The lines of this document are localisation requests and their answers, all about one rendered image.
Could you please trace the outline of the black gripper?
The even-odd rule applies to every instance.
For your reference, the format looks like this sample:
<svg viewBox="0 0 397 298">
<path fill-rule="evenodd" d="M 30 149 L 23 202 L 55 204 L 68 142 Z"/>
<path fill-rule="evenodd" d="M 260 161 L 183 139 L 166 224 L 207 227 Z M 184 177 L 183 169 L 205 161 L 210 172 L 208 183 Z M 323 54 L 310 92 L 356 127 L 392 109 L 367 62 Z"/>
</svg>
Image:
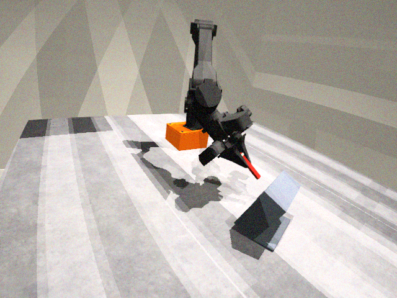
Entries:
<svg viewBox="0 0 397 298">
<path fill-rule="evenodd" d="M 217 117 L 221 117 L 224 119 L 224 113 L 220 113 L 219 111 L 211 115 L 207 118 L 203 123 L 201 130 L 203 133 L 207 132 L 209 136 L 214 140 L 212 144 L 205 149 L 201 154 L 199 154 L 199 161 L 203 166 L 207 163 L 212 161 L 214 158 L 224 158 L 226 160 L 232 161 L 233 163 L 243 167 L 248 168 L 249 165 L 243 156 L 240 154 L 241 152 L 244 153 L 244 156 L 248 159 L 249 163 L 251 164 L 250 157 L 248 151 L 246 150 L 245 146 L 245 136 L 242 135 L 245 130 L 247 130 L 253 123 L 249 124 L 245 130 L 242 131 L 235 131 L 229 132 L 230 134 L 227 137 L 224 137 L 219 128 L 216 121 Z M 229 137 L 230 136 L 230 137 Z M 225 139 L 225 141 L 223 141 Z"/>
</svg>

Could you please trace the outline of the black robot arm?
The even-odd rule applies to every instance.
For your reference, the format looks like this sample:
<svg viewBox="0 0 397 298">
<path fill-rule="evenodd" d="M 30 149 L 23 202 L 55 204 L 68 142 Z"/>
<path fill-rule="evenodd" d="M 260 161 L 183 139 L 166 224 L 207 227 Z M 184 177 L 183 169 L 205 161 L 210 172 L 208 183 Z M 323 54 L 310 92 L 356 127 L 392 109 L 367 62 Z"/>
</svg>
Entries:
<svg viewBox="0 0 397 298">
<path fill-rule="evenodd" d="M 182 125 L 190 130 L 203 129 L 202 123 L 218 112 L 222 88 L 216 80 L 216 70 L 212 66 L 212 40 L 216 36 L 216 30 L 217 25 L 213 25 L 212 20 L 195 19 L 195 22 L 190 23 L 190 34 L 195 44 L 194 68 L 184 101 L 186 123 Z M 229 132 L 245 130 L 252 123 L 251 114 L 245 105 L 238 107 L 234 114 L 226 111 L 224 119 L 216 118 L 221 134 L 227 137 Z"/>
</svg>

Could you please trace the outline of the dark red peg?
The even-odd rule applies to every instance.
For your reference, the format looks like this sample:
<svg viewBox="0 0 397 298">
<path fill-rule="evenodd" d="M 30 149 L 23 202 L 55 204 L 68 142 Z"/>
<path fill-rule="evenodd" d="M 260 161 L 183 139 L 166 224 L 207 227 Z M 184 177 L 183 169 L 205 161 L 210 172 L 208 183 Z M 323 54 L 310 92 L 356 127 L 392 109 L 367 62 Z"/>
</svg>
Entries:
<svg viewBox="0 0 397 298">
<path fill-rule="evenodd" d="M 246 160 L 246 162 L 248 163 L 249 167 L 248 170 L 253 174 L 253 176 L 256 178 L 256 180 L 258 180 L 261 176 L 259 175 L 259 173 L 257 172 L 257 170 L 253 167 L 253 165 L 251 165 L 248 161 L 248 159 L 244 156 L 244 153 L 241 152 L 240 153 L 243 158 Z"/>
</svg>

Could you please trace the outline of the grey square panel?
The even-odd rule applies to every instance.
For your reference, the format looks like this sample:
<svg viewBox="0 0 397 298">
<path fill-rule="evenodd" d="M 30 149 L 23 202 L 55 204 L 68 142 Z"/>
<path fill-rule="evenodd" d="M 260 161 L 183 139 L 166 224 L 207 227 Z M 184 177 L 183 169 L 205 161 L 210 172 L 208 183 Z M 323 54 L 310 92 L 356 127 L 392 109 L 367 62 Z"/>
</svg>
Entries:
<svg viewBox="0 0 397 298">
<path fill-rule="evenodd" d="M 234 224 L 260 246 L 274 252 L 291 219 L 284 217 L 300 184 L 283 170 Z"/>
</svg>

